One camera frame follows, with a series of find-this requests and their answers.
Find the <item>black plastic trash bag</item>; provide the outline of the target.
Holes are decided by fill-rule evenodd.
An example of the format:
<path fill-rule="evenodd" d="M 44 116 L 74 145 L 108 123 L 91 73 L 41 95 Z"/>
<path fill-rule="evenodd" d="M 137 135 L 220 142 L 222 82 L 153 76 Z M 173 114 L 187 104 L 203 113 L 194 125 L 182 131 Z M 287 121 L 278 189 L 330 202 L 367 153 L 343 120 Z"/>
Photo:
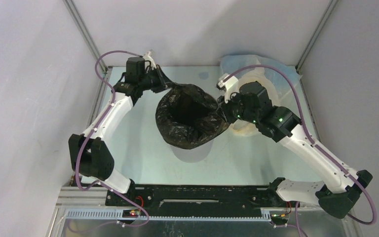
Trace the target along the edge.
<path fill-rule="evenodd" d="M 159 101 L 155 122 L 163 140 L 191 150 L 229 127 L 217 100 L 194 84 L 175 84 Z"/>

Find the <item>grey plastic trash bin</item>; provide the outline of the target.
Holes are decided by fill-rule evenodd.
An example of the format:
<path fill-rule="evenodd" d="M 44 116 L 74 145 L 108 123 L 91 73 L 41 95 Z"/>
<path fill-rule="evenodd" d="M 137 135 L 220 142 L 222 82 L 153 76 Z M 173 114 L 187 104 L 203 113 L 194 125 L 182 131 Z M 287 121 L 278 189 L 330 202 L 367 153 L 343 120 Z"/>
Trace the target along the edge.
<path fill-rule="evenodd" d="M 211 152 L 213 142 L 208 142 L 193 149 L 182 149 L 170 146 L 175 157 L 186 163 L 196 163 L 204 160 Z"/>

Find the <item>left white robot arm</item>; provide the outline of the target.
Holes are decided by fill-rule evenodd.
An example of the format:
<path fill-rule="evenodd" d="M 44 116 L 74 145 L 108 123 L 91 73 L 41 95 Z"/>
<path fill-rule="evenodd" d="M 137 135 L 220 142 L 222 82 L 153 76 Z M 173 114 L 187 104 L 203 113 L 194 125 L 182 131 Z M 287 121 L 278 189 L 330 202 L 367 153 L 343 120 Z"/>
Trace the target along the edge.
<path fill-rule="evenodd" d="M 120 80 L 110 86 L 112 94 L 103 110 L 81 134 L 72 134 L 68 140 L 76 175 L 95 179 L 98 185 L 117 191 L 123 205 L 132 205 L 136 199 L 136 192 L 130 188 L 133 182 L 115 169 L 107 143 L 144 91 L 160 93 L 171 86 L 172 81 L 152 56 L 130 57 Z"/>

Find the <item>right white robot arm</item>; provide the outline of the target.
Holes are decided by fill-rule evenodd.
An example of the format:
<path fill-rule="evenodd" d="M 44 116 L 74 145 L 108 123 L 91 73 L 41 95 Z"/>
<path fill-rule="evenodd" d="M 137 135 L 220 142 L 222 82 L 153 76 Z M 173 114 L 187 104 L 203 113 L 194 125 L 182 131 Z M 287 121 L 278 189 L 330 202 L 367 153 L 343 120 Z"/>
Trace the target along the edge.
<path fill-rule="evenodd" d="M 320 206 L 329 215 L 342 219 L 359 200 L 373 179 L 367 170 L 357 171 L 312 140 L 304 123 L 290 109 L 272 104 L 267 90 L 258 82 L 235 86 L 221 85 L 224 95 L 221 108 L 230 123 L 246 121 L 264 136 L 299 156 L 322 179 L 320 182 L 297 182 L 276 178 L 267 193 L 273 206 L 285 201 L 300 201 Z"/>

